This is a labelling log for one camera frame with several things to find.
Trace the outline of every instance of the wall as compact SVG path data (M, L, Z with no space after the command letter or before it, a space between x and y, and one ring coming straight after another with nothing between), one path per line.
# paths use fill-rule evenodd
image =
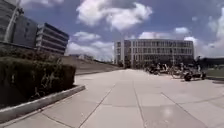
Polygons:
M34 48L37 33L37 23L25 16L20 16L15 25L13 43Z
M9 24L15 6L0 0L0 41L3 41L4 35Z

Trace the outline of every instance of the concrete curb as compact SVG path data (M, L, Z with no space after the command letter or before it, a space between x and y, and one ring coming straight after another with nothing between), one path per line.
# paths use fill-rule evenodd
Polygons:
M41 109L45 106L53 104L59 100L67 98L77 92L85 90L85 86L77 86L70 90L66 90L60 93L52 94L47 97L43 97L41 99L24 103L15 107L5 108L0 110L0 124L5 123L7 121L13 120L20 116L31 113L35 110Z
M206 79L208 79L208 80L224 81L224 78L223 78L223 77L212 77L212 76L207 76Z

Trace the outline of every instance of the building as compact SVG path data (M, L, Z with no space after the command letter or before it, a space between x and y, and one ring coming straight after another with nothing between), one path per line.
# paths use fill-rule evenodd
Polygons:
M68 34L45 23L44 25L39 26L36 47L39 51L64 55L68 40Z
M86 54L79 55L79 59L82 59L82 60L94 60L94 58L92 56L89 56L89 55L86 55Z
M179 63L194 59L192 41L165 39L133 39L116 42L115 64L142 67L150 63Z
M12 43L29 48L36 46L37 23L21 15L17 18Z
M16 6L7 0L0 0L0 41L4 40L6 29Z

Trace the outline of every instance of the white building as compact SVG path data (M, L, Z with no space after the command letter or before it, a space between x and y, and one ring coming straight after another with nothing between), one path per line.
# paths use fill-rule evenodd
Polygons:
M39 51L46 51L64 55L69 35L54 26L45 23L39 26L36 38L36 46Z
M143 66L152 62L172 64L194 59L192 41L165 39L133 39L116 42L115 64Z

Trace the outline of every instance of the sidewalk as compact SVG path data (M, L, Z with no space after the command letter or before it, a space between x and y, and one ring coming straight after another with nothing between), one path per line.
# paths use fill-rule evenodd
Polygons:
M6 128L224 128L224 86L120 70L76 77L86 90Z

